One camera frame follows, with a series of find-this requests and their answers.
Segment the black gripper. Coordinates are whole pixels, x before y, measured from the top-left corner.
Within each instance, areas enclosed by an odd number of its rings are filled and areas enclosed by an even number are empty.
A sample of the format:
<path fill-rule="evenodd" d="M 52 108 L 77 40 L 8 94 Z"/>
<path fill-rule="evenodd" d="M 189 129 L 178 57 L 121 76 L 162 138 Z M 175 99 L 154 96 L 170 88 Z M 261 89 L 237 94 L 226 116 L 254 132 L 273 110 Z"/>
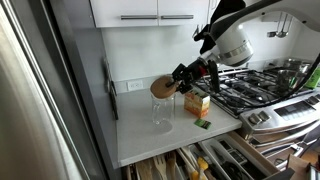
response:
<path fill-rule="evenodd" d="M 188 66 L 179 64 L 172 73 L 172 84 L 178 83 L 177 91 L 179 91 L 181 94 L 185 94 L 192 89 L 192 84 L 195 81 L 199 80 L 205 75 L 209 75 L 211 78 L 211 90 L 214 92 L 219 92 L 220 82 L 218 76 L 218 67 L 213 60 L 206 61 L 198 58 Z"/>

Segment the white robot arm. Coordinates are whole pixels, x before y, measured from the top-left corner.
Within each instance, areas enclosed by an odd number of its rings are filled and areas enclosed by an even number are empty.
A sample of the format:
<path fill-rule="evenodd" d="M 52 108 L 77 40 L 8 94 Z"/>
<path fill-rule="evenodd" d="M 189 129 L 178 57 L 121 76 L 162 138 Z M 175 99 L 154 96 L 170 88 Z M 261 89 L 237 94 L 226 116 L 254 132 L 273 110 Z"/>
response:
<path fill-rule="evenodd" d="M 172 73 L 172 84 L 176 84 L 177 91 L 185 93 L 193 82 L 210 75 L 218 91 L 218 65 L 242 66 L 253 56 L 257 44 L 254 37 L 259 30 L 265 32 L 265 25 L 259 27 L 257 19 L 282 12 L 318 31 L 319 9 L 319 0 L 259 0 L 249 6 L 244 0 L 221 0 L 210 23 L 194 36 L 195 41 L 203 41 L 199 57 L 190 65 L 179 64 Z"/>

